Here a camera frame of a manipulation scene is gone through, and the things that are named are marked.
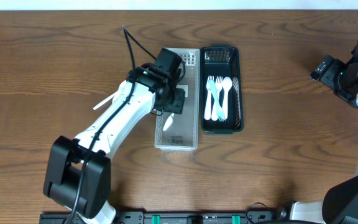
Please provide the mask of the white spoon lowest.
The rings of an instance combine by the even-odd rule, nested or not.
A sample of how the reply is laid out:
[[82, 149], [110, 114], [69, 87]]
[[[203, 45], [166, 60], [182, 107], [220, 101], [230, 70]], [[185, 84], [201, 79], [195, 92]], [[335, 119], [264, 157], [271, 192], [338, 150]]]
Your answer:
[[164, 125], [163, 125], [163, 131], [167, 131], [167, 130], [170, 128], [170, 126], [173, 124], [173, 118], [174, 118], [174, 116], [175, 116], [175, 114], [174, 114], [174, 113], [171, 113], [171, 114], [167, 117], [167, 119], [166, 119], [166, 121], [165, 121], [165, 123], [164, 123]]

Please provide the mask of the white plastic fork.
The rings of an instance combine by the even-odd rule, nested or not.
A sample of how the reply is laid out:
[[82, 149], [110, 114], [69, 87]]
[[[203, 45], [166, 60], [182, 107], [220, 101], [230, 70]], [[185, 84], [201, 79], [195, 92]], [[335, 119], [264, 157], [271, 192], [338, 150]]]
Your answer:
[[219, 101], [220, 91], [222, 90], [222, 80], [223, 78], [221, 76], [217, 76], [215, 80], [217, 98], [214, 98], [214, 105], [212, 108], [211, 118], [213, 121], [217, 121], [217, 120], [224, 121], [223, 110], [220, 106], [220, 101]]
[[206, 104], [205, 104], [205, 109], [204, 109], [204, 119], [205, 120], [210, 120], [211, 119], [211, 98], [212, 98], [212, 94], [211, 94], [211, 89], [209, 86], [209, 80], [213, 80], [213, 76], [209, 76], [208, 80], [206, 82], [206, 90], [207, 90], [207, 97], [206, 97]]

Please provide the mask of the mint green plastic fork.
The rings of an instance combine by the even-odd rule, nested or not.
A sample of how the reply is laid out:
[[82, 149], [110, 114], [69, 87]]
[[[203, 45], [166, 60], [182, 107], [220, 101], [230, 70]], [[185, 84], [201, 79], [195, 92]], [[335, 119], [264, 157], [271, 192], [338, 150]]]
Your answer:
[[216, 121], [218, 119], [220, 122], [223, 122], [226, 120], [224, 111], [219, 101], [219, 94], [223, 87], [222, 84], [223, 84], [223, 77], [220, 76], [216, 77], [215, 80], [213, 79], [208, 80], [209, 89], [211, 90], [211, 94], [214, 98], [214, 105], [211, 112], [211, 118], [213, 119], [213, 121]]

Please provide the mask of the white thick plastic spoon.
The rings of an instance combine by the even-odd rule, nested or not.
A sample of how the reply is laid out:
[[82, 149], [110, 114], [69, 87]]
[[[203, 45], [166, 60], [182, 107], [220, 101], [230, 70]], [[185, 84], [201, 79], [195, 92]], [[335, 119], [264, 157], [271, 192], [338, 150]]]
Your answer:
[[224, 111], [224, 117], [227, 119], [228, 117], [228, 94], [229, 90], [232, 88], [232, 80], [230, 77], [225, 77], [223, 79], [223, 90], [224, 90], [224, 97], [223, 97], [223, 111]]

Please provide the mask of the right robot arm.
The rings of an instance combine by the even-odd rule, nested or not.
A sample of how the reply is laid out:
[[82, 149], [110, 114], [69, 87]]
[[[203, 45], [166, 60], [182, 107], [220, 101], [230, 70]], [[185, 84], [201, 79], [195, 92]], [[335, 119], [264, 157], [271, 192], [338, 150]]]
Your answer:
[[[328, 55], [311, 77], [358, 109], [358, 54], [347, 63]], [[279, 217], [297, 223], [358, 223], [358, 164], [355, 177], [329, 189], [324, 200], [295, 202]]]

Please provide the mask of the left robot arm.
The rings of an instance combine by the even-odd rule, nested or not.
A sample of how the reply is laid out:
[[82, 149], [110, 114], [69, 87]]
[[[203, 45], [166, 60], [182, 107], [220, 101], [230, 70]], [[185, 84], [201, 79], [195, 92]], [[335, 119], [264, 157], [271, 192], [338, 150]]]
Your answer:
[[108, 202], [111, 161], [133, 127], [153, 110], [180, 114], [185, 76], [143, 65], [128, 73], [111, 106], [73, 139], [60, 136], [52, 144], [43, 193], [69, 208], [63, 223], [112, 223], [116, 210]]

